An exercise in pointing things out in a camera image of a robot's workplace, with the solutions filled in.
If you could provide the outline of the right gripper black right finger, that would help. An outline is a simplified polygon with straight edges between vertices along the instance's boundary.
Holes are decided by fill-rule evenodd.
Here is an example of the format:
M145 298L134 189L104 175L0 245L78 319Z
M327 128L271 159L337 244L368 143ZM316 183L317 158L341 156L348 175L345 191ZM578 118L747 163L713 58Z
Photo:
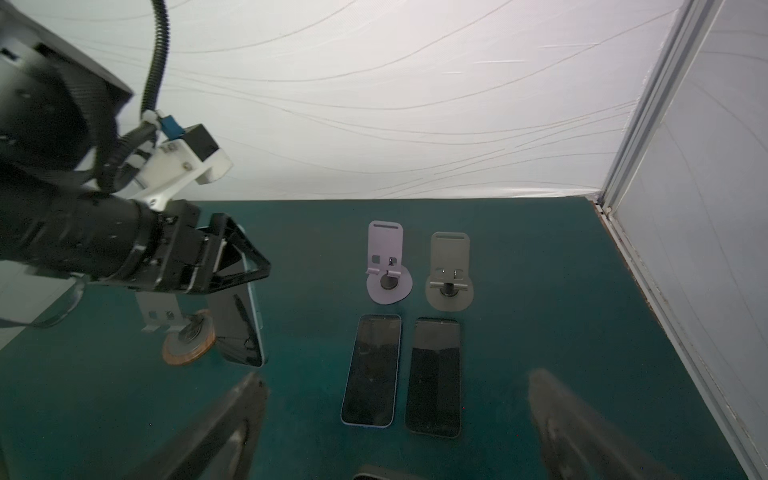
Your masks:
M549 479L676 479L545 369L529 374L528 399Z

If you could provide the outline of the phone from grey stand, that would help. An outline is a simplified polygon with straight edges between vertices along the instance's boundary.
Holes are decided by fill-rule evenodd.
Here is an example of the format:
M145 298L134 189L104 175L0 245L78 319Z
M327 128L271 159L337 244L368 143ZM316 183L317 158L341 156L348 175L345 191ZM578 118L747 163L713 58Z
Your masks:
M418 434L456 438L461 432L461 328L457 321L420 318L415 323L405 411Z

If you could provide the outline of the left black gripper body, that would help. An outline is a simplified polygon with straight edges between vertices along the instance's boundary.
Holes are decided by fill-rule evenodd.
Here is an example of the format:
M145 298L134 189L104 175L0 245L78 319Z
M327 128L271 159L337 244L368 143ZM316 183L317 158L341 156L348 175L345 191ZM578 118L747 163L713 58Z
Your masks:
M175 200L152 211L149 243L128 286L139 291L185 293L199 266L204 234L198 229L201 210L186 200Z

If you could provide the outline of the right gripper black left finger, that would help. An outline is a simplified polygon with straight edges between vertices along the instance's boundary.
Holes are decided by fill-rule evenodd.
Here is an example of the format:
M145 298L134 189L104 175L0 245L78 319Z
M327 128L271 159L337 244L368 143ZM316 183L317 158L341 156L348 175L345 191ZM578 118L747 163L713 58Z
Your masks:
M128 479L246 479L258 445L268 388L243 377L198 419L134 468Z

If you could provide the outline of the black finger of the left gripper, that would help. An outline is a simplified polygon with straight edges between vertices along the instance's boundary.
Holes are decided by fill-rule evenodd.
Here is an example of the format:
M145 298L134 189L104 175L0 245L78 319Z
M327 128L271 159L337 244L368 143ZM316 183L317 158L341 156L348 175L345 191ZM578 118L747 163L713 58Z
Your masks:
M217 256L207 293L215 293L253 281L266 279L271 273L270 261L251 243L243 228L232 217L216 213L211 217L210 232L221 240L221 252ZM228 261L243 262L242 273L221 274L219 266L227 268Z

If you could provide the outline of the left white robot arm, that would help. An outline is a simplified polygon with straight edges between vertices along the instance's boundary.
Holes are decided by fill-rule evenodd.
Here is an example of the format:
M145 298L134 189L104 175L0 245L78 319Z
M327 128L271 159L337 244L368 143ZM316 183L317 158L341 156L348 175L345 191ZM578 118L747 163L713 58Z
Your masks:
M129 87L1 5L1 257L42 276L136 291L209 294L261 280L270 262L228 215L207 226L179 193L231 161L208 130L157 106L170 50L164 2L138 125L120 133Z

